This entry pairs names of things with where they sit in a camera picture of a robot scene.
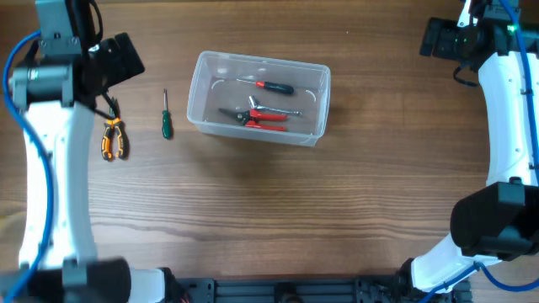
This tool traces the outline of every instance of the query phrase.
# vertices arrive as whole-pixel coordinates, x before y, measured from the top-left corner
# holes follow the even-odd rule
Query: pliers handle
[[[107,120],[104,123],[103,139],[101,140],[101,156],[105,161],[112,161],[112,137],[114,134],[118,140],[116,157],[125,160],[129,155],[129,141],[125,135],[125,123],[120,118]]]
[[[111,161],[112,160],[112,136],[114,135],[114,132],[112,131],[112,128],[114,127],[112,120],[107,120],[106,123],[104,123],[104,133],[103,133],[103,139],[101,139],[101,156],[103,156],[103,159],[105,161]]]
[[[264,114],[256,109],[249,110],[250,121],[245,124],[245,127],[256,128],[260,130],[286,131],[284,126],[261,125],[258,121],[286,121],[288,116],[285,114]]]

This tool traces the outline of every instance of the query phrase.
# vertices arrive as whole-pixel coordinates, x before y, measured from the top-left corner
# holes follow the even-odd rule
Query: orange pliers
[[[118,100],[113,97],[112,101],[119,113],[120,107],[118,106]],[[112,108],[109,109],[109,114],[115,117]],[[129,140],[125,135],[125,123],[121,120],[121,117],[115,117],[114,120],[107,120],[107,122],[104,123],[103,139],[101,140],[101,155],[105,161],[113,160],[112,139],[115,134],[118,138],[118,151],[116,152],[116,157],[125,160],[129,156]]]

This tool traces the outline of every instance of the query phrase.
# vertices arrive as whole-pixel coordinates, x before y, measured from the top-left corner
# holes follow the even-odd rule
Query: green screwdriver
[[[168,112],[168,97],[167,89],[165,88],[165,110],[163,111],[163,138],[172,139],[172,122],[170,121],[170,113]]]

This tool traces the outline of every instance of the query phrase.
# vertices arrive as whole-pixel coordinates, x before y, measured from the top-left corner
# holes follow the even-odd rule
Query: pliers jaw
[[[230,109],[219,109],[220,112],[236,120],[239,124],[245,126],[251,120],[249,110],[244,112],[236,112]]]

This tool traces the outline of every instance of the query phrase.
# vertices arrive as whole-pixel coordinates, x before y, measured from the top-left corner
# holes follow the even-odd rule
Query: red-handled pliers
[[[261,130],[286,131],[284,126],[260,125],[259,121],[285,121],[286,114],[263,114],[256,109],[250,109],[244,112],[236,112],[229,109],[219,109],[223,114],[231,117],[245,127],[251,127]]]

